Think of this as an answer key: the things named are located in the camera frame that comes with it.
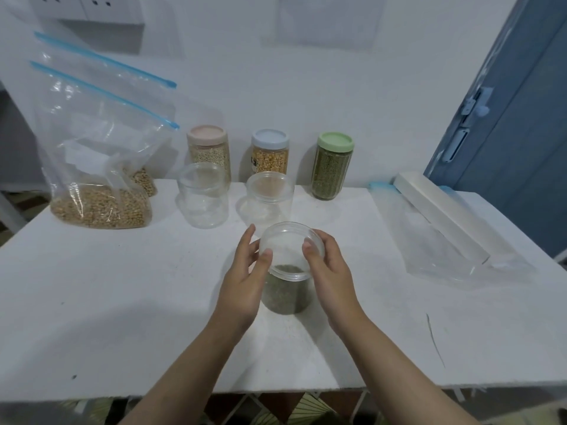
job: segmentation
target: forearm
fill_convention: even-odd
[[[478,425],[365,315],[339,331],[370,393],[395,425]]]
[[[121,425],[196,424],[240,337],[213,316]]]

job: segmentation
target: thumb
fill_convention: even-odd
[[[272,256],[272,250],[266,249],[264,250],[262,255],[258,257],[256,265],[254,265],[254,268],[250,272],[250,276],[248,276],[248,278],[252,280],[252,283],[257,283],[263,286],[263,283],[266,280],[266,276],[268,275],[270,265],[272,264]]]
[[[303,242],[302,246],[303,256],[309,263],[309,268],[311,268],[311,273],[313,276],[318,277],[323,274],[323,272],[327,269],[325,262],[322,260],[321,255],[319,255],[319,251],[313,247],[313,244],[309,242],[307,239]]]

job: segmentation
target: green lid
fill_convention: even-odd
[[[354,142],[350,136],[331,131],[321,133],[317,139],[317,144],[323,149],[337,153],[347,153],[354,149]]]

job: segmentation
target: blue zipper seal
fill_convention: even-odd
[[[87,83],[81,79],[78,78],[74,78],[73,76],[69,76],[68,74],[65,74],[59,70],[54,70],[51,67],[47,67],[43,64],[39,64],[39,62],[35,62],[35,61],[30,61],[30,65],[32,66],[32,68],[39,70],[41,72],[44,72],[48,75],[52,75],[55,76],[57,78],[61,78],[61,79],[65,79],[68,80],[69,82],[72,82],[76,85],[82,86],[84,88],[90,89],[91,91],[94,92],[98,92],[99,94],[104,95],[105,97],[109,98],[109,99],[114,99],[115,101],[118,101],[122,104],[125,104],[127,106],[131,106],[137,110],[140,110],[146,114],[148,114],[149,116],[152,116],[153,118],[157,119],[158,121],[160,121],[161,123],[173,128],[174,130],[178,130],[179,129],[179,125],[175,122],[172,122],[168,119],[165,119],[163,116],[160,116],[158,114],[155,114],[154,112],[149,111],[148,109],[146,109],[145,107],[142,107],[136,103],[133,103],[131,101],[128,101],[127,99],[124,99],[122,97],[118,97],[117,95],[114,95],[111,92],[108,92],[102,88],[99,88],[98,86],[95,85],[91,85],[90,83]]]
[[[68,50],[69,52],[73,52],[75,54],[87,56],[88,58],[98,59],[98,60],[104,61],[108,64],[112,64],[114,66],[117,66],[119,68],[123,68],[124,70],[130,70],[130,71],[132,71],[132,72],[134,72],[134,73],[136,73],[140,76],[145,76],[148,79],[152,79],[153,81],[160,82],[161,84],[163,84],[167,88],[171,88],[171,89],[177,88],[177,84],[172,80],[160,78],[159,76],[153,75],[152,73],[148,73],[147,71],[140,70],[138,68],[129,66],[128,64],[121,63],[119,61],[116,61],[112,58],[108,58],[106,56],[98,55],[96,52],[93,52],[92,50],[80,48],[79,46],[75,46],[75,45],[72,45],[71,43],[63,42],[63,41],[58,40],[56,38],[45,35],[44,33],[40,33],[38,31],[34,31],[33,34],[36,36],[36,38],[38,40],[45,42],[45,43],[47,43],[51,46],[54,46],[56,48]]]

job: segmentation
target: white table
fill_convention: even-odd
[[[73,227],[45,210],[0,249],[0,401],[144,394],[202,329],[245,229],[245,187],[231,186],[227,222],[199,230],[175,207],[175,181],[157,186],[146,228]],[[533,283],[460,291],[408,275],[365,189],[321,202],[298,186],[292,219],[336,237],[366,313],[436,384],[567,381],[567,272],[459,194],[538,269]],[[363,385],[318,303],[299,316],[261,305],[215,391]]]

